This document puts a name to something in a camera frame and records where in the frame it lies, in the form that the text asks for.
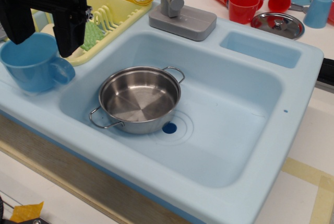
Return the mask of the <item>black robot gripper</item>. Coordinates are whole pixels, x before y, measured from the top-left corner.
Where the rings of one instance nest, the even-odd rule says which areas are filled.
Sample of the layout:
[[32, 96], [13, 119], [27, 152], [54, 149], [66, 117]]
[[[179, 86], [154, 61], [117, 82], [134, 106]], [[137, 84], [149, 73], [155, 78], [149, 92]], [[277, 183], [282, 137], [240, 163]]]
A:
[[[21, 44], [35, 33], [29, 6], [50, 5], [52, 0], [1, 0], [1, 25], [14, 44]], [[87, 0], [58, 0], [53, 12], [54, 34], [59, 53], [69, 57], [83, 45], [86, 22], [92, 18]]]

